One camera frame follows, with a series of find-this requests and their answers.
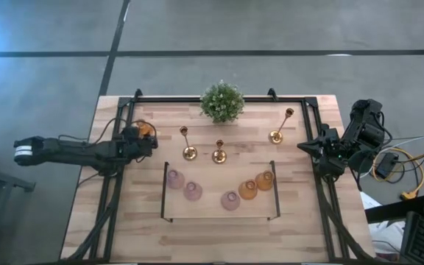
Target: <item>brass candle holder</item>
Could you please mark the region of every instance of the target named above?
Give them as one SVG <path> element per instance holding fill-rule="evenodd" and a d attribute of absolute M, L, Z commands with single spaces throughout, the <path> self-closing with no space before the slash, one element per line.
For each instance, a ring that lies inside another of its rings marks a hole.
<path fill-rule="evenodd" d="M 222 150 L 222 146 L 224 146 L 224 141 L 217 140 L 215 145 L 217 145 L 218 149 L 213 151 L 212 160 L 215 163 L 224 163 L 227 160 L 227 153 L 224 150 Z"/>
<path fill-rule="evenodd" d="M 283 123 L 280 125 L 279 130 L 272 131 L 268 134 L 268 139 L 273 144 L 280 144 L 283 141 L 283 134 L 280 132 L 280 130 L 283 128 L 284 123 L 286 123 L 286 120 L 294 114 L 294 110 L 291 108 L 288 108 L 286 110 L 286 117 L 284 118 Z"/>
<path fill-rule="evenodd" d="M 181 135 L 184 136 L 185 139 L 185 145 L 186 148 L 183 150 L 183 158 L 186 160 L 193 160 L 196 158 L 197 156 L 197 150 L 196 148 L 189 146 L 189 142 L 188 142 L 188 128 L 186 126 L 182 126 L 180 128 L 180 133 Z"/>

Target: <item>green plant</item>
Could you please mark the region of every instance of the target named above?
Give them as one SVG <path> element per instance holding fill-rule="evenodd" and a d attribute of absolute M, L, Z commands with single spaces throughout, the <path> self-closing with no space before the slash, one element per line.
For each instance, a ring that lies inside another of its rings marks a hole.
<path fill-rule="evenodd" d="M 236 85 L 220 81 L 207 89 L 201 98 L 202 114 L 213 119 L 214 123 L 234 121 L 243 113 L 243 93 Z"/>

